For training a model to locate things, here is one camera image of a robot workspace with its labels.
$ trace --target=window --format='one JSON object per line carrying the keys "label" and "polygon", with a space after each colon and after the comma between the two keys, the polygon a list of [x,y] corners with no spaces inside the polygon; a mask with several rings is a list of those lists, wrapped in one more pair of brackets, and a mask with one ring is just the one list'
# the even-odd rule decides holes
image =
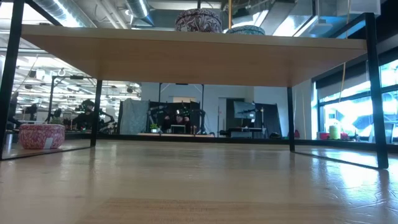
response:
{"label": "window", "polygon": [[394,125],[392,137],[398,138],[398,91],[383,93],[384,122]]}
{"label": "window", "polygon": [[373,124],[372,101],[370,96],[323,106],[325,131],[337,125],[349,136],[358,134],[368,137]]}
{"label": "window", "polygon": [[[398,60],[380,66],[382,100],[386,135],[398,142]],[[373,105],[370,97],[370,81],[347,88],[340,93],[320,99],[320,130],[329,132],[331,125],[361,139],[373,135]]]}
{"label": "window", "polygon": [[398,60],[380,66],[381,86],[398,84]]}

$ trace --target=ceiling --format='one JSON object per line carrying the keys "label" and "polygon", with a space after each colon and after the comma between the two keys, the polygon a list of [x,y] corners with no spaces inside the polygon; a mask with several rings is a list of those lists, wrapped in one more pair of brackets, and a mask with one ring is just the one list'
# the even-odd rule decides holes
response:
{"label": "ceiling", "polygon": [[[78,22],[76,23],[75,19],[77,17],[80,17],[80,19],[84,17],[85,24],[89,23],[90,27],[111,29],[174,30],[174,22],[177,15],[183,10],[197,7],[197,2],[190,0],[34,1],[39,5],[53,4],[54,2],[57,2],[57,4],[67,4],[62,5],[64,10],[70,9],[72,11],[67,11],[68,14],[66,15],[64,11],[63,15],[59,15],[58,10],[58,17],[53,15],[61,23],[66,21],[63,24],[65,26],[81,26]],[[375,10],[377,13],[377,5],[374,6],[369,3],[374,2],[374,0],[352,0],[352,2],[353,7],[354,3],[360,2],[361,6],[369,6],[367,9]],[[317,9],[313,9],[313,0],[233,0],[233,25],[252,24],[260,26],[266,31],[267,35],[328,37],[346,23],[348,10],[342,7],[346,6],[346,3],[347,0],[320,0],[320,18],[330,26],[330,29],[326,32],[313,33],[314,27],[318,24],[318,16],[313,15],[314,12],[318,12]],[[145,7],[148,9],[147,17],[150,17],[150,20],[142,16],[138,18],[132,14],[133,11],[135,15],[139,15]],[[227,0],[202,1],[201,7],[218,13],[223,22],[223,28],[227,29]],[[51,14],[50,7],[44,9],[47,9],[47,12]],[[351,20],[362,13],[359,9],[354,9],[351,9],[350,12]],[[2,3],[0,7],[0,60],[2,61],[4,61],[6,54],[11,16],[12,3]],[[50,22],[26,4],[23,23],[49,24]],[[28,76],[29,70],[36,71],[36,78]],[[64,110],[71,111],[83,100],[87,98],[94,99],[96,80],[89,79],[90,74],[82,73],[59,58],[21,39],[13,86],[14,91],[18,90],[21,93],[19,100],[21,107],[31,105],[32,103],[39,103],[40,107],[46,110],[49,102],[51,76],[63,75],[64,72],[64,75],[79,75],[85,77],[85,79],[64,79],[62,81],[59,78],[56,79],[56,82],[59,84],[54,89],[56,94],[54,94],[53,100],[55,104],[53,109],[63,108]],[[139,99],[141,97],[139,83],[104,81],[103,85],[101,107],[112,106],[118,110],[120,100],[126,98]],[[126,91],[128,86],[134,89],[132,93]]]}

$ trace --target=black metal table leg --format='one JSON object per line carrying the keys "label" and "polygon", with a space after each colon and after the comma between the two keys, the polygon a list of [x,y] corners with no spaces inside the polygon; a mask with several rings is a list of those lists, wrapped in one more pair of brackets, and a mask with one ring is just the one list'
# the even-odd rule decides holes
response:
{"label": "black metal table leg", "polygon": [[293,119],[293,94],[292,87],[287,87],[287,110],[289,117],[289,148],[291,152],[295,151],[294,146],[294,119]]}
{"label": "black metal table leg", "polygon": [[6,61],[0,87],[0,159],[6,137],[8,109],[10,106],[12,84],[14,83],[15,70],[18,58],[19,41],[22,32],[22,16],[24,15],[25,0],[15,0],[12,7],[11,29],[7,46]]}
{"label": "black metal table leg", "polygon": [[97,142],[98,122],[100,121],[101,91],[102,91],[102,80],[97,80],[97,87],[95,90],[93,127],[91,128],[91,141],[90,141],[91,147],[95,146]]}
{"label": "black metal table leg", "polygon": [[50,90],[50,101],[49,101],[49,114],[47,115],[47,124],[50,123],[51,120],[51,110],[52,110],[52,99],[53,99],[53,95],[54,95],[54,85],[55,85],[55,77],[52,77],[52,81],[51,81],[51,90]]}
{"label": "black metal table leg", "polygon": [[377,164],[381,169],[388,168],[386,132],[384,129],[384,112],[377,54],[376,19],[373,13],[365,13],[366,45],[368,47],[368,70],[371,82],[371,99],[373,105],[373,126],[376,142]]}

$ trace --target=wooden tabletop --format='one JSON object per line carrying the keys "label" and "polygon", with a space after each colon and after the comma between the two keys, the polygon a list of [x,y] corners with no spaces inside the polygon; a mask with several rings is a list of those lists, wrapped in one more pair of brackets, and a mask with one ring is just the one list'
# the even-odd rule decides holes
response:
{"label": "wooden tabletop", "polygon": [[102,80],[294,86],[366,53],[364,40],[23,25],[22,37]]}

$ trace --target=rope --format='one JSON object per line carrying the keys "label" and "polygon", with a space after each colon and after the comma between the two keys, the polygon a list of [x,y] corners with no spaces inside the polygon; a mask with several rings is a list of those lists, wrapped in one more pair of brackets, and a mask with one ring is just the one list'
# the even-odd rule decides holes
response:
{"label": "rope", "polygon": [[296,127],[297,89],[294,90],[293,127]]}
{"label": "rope", "polygon": [[19,85],[19,87],[18,87],[14,92],[17,92],[17,91],[19,90],[19,88],[20,88],[20,87],[24,84],[24,82],[27,80],[27,78],[29,77],[29,73],[32,71],[33,67],[35,66],[35,64],[36,64],[36,62],[37,62],[38,57],[39,57],[39,55],[37,54],[37,55],[36,55],[35,62],[33,62],[33,65],[32,65],[31,68],[29,69],[29,72],[27,73],[27,75],[26,75],[24,81],[22,81],[22,83]]}
{"label": "rope", "polygon": [[301,97],[303,99],[303,124],[304,124],[304,139],[307,139],[307,131],[305,130],[305,110],[304,110],[304,92],[301,89]]}
{"label": "rope", "polygon": [[228,29],[232,29],[232,0],[228,1]]}
{"label": "rope", "polygon": [[[347,12],[347,21],[346,24],[349,22],[349,12],[351,11],[351,0],[348,0],[348,12]],[[346,30],[346,39],[348,38],[348,30]],[[340,89],[340,95],[338,97],[338,103],[340,104],[341,101],[341,93],[343,92],[344,88],[344,80],[346,78],[346,62],[343,64],[343,78],[341,80],[341,89]]]}

